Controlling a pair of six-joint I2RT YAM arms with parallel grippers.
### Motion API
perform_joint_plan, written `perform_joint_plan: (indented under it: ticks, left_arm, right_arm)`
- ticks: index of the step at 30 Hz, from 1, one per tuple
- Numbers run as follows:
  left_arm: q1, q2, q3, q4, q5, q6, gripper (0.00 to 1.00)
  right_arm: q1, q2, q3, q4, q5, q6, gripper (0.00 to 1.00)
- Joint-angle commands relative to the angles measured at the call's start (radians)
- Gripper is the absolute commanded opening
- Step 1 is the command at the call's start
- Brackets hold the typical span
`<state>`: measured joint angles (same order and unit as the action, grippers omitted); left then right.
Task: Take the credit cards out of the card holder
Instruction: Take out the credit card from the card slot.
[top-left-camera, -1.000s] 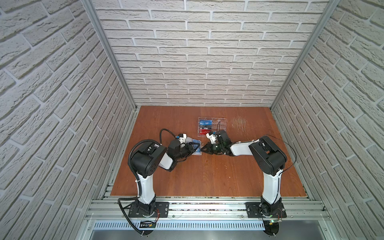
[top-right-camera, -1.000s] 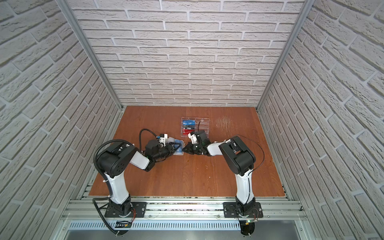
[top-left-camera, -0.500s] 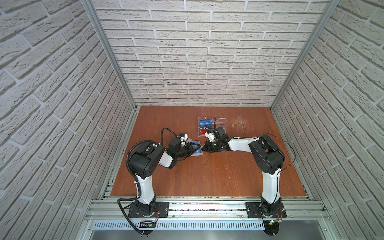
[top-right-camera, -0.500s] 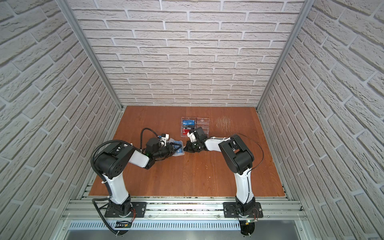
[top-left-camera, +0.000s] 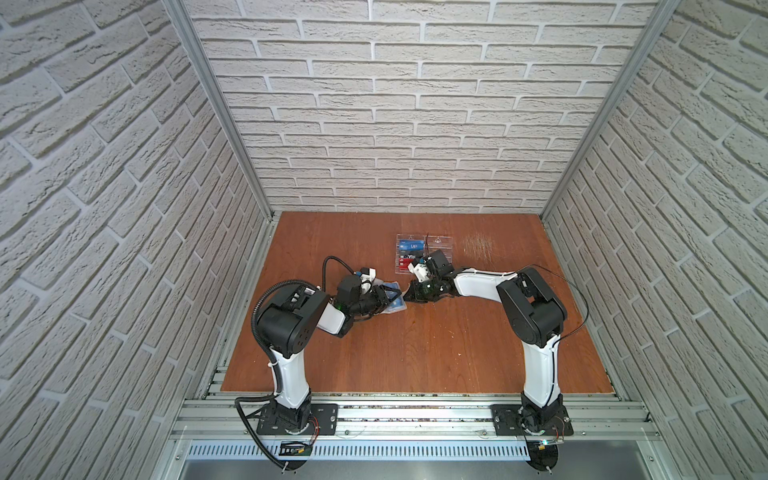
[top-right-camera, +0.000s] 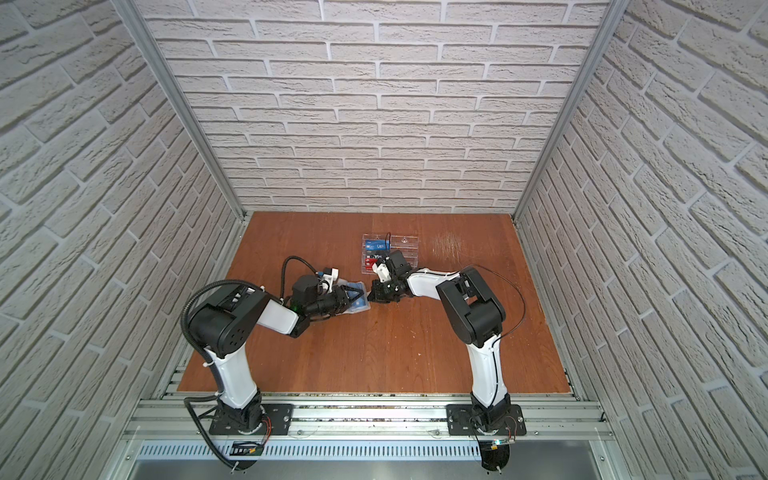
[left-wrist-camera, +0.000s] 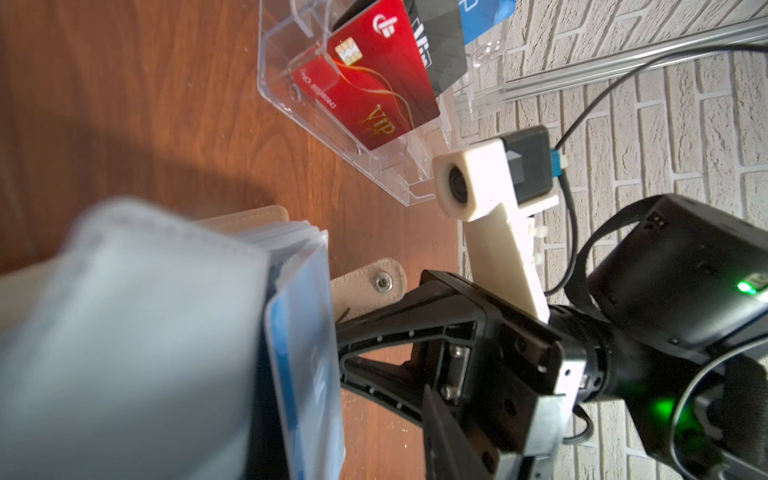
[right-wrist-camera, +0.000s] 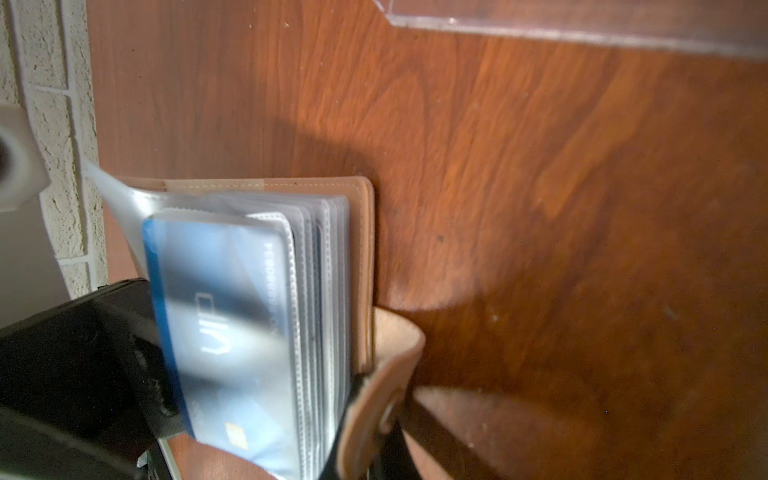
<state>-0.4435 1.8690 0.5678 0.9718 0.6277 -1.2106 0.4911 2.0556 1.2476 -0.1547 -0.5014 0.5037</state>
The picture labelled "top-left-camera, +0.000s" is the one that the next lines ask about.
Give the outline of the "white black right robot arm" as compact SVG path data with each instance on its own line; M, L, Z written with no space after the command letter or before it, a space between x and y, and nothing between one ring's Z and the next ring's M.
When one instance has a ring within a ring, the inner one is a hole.
M489 272L467 268L440 274L422 263L411 265L409 271L415 276L405 294L409 302L436 302L448 295L500 303L523 344L523 405L543 414L562 402L558 348L567 311L537 269Z

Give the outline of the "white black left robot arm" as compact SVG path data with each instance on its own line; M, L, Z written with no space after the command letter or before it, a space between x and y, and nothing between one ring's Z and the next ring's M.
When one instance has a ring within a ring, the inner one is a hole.
M300 425L308 422L311 389L304 350L316 330L341 338L355 323L384 313L401 296L396 287L355 275L343 278L334 295L299 279L269 287L254 308L251 332L269 358L279 414Z

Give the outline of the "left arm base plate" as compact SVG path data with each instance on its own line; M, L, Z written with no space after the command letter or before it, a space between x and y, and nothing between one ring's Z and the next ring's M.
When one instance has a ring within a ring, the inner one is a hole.
M333 403L304 403L297 409L287 408L275 401L260 412L259 435L311 435L320 436L336 432L339 405Z

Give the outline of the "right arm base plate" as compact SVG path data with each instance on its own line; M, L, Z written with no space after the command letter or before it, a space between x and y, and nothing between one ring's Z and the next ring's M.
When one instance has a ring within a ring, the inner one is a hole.
M495 404L490 407L497 436L557 436L574 434L569 414L561 403L544 408L534 404Z

